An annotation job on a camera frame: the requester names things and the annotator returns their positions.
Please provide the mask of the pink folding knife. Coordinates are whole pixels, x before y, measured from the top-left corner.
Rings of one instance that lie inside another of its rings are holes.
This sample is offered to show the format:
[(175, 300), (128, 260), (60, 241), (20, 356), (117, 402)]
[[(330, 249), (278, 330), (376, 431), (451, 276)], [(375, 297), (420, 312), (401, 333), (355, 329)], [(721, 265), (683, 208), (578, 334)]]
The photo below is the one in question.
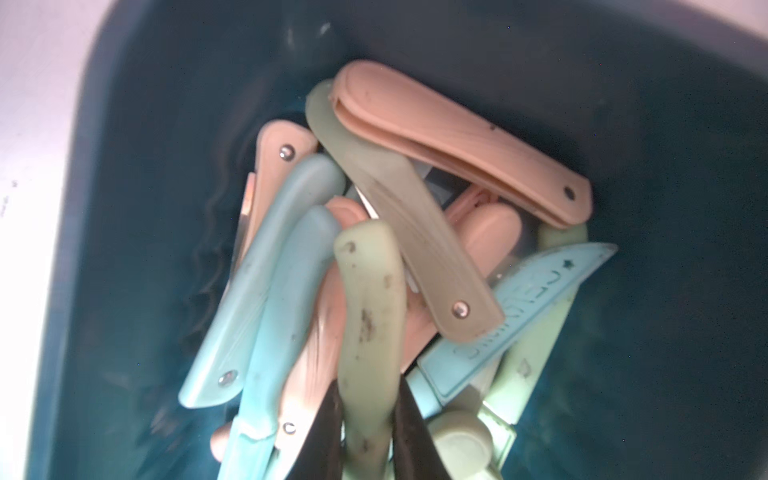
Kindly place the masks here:
[(479, 185), (553, 227), (583, 224), (593, 214), (586, 177), (389, 66), (348, 63), (330, 99), (352, 133)]

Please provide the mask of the light blue sheathed knife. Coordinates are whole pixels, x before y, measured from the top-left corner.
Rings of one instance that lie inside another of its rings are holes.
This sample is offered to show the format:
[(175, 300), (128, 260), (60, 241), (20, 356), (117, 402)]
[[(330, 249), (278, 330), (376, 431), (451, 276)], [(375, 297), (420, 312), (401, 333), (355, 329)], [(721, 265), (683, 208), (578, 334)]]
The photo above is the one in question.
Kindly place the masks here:
[(406, 376), (424, 419), (438, 414), (490, 361), (508, 350), (531, 322), (579, 287), (618, 251), (612, 243), (587, 242), (550, 248), (526, 257), (493, 287), (505, 315), (477, 340), (442, 337), (417, 358)]

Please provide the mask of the teal plastic storage box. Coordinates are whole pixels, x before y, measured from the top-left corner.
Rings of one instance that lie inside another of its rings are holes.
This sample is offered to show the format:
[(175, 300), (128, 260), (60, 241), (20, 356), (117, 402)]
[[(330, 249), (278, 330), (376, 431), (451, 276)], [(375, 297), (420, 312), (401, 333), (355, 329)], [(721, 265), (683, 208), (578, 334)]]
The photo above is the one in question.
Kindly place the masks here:
[(767, 472), (767, 47), (642, 1), (122, 1), (74, 130), (29, 470), (212, 479), (231, 406), (181, 383), (221, 298), (257, 133), (390, 65), (587, 177), (580, 289), (507, 479)]

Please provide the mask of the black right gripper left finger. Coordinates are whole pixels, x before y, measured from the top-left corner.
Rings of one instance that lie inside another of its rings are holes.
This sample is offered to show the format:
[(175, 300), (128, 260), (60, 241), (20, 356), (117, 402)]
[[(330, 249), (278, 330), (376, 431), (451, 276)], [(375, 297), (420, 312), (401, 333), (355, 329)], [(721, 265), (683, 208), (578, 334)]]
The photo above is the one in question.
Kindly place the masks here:
[(340, 480), (343, 470), (342, 424), (342, 399), (338, 382), (333, 380), (286, 478), (288, 480)]

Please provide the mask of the pale green fruit knife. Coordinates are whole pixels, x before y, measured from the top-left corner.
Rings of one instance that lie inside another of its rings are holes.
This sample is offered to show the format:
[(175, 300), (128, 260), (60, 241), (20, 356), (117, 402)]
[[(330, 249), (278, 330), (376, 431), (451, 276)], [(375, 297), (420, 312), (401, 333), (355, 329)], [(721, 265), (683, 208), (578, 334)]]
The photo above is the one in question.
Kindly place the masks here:
[[(585, 225), (542, 225), (538, 252), (587, 243)], [(578, 288), (531, 322), (512, 346), (490, 361), (436, 415), (427, 419), (438, 454), (453, 479), (498, 479), (519, 422), (541, 376)]]

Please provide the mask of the light blue folding knife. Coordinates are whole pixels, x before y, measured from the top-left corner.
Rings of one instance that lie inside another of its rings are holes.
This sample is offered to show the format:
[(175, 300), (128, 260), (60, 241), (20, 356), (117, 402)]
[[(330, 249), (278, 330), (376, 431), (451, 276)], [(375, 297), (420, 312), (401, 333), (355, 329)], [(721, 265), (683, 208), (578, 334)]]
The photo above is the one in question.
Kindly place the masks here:
[(297, 222), (342, 193), (346, 179), (326, 154), (299, 163), (256, 231), (178, 393), (187, 409), (224, 404), (243, 388), (277, 261)]

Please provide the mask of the light blue ceramic fruit knife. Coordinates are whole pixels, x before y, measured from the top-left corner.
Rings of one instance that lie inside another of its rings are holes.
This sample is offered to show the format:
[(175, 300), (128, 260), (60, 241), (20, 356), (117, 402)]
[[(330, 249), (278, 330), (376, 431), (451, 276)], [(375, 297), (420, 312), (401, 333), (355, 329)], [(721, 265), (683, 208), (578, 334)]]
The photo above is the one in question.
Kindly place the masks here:
[(315, 298), (340, 231), (326, 207), (313, 206), (280, 252), (220, 479), (261, 479), (266, 473), (279, 430), (282, 391), (306, 343)]

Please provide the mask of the olive green folding knife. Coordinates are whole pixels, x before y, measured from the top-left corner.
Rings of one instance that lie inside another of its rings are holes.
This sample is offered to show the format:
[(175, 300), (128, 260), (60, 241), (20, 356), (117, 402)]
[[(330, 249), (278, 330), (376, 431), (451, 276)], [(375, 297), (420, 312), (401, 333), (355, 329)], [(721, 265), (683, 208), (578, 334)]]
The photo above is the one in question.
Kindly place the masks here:
[(307, 95), (308, 125), (378, 218), (394, 230), (437, 330), (454, 342), (490, 333), (504, 322), (504, 312), (424, 181), (404, 155), (342, 125), (331, 105), (332, 86), (323, 80)]

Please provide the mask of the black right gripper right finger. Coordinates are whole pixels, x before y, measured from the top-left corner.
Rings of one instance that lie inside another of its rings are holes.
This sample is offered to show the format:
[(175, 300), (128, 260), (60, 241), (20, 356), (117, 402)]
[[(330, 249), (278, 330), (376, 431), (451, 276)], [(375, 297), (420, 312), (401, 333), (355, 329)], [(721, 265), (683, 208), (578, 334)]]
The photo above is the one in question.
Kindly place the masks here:
[(392, 438), (396, 479), (451, 479), (404, 377), (393, 410)]

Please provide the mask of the light green ceramic fruit knife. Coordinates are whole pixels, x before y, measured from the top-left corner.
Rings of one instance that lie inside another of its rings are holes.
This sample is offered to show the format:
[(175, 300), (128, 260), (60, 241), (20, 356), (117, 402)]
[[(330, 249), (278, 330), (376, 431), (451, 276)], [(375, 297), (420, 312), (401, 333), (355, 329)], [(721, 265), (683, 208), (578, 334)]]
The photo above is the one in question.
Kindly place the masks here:
[(334, 254), (346, 300), (338, 362), (344, 470), (349, 479), (382, 479), (401, 376), (404, 266), (394, 232), (383, 220), (343, 231)]

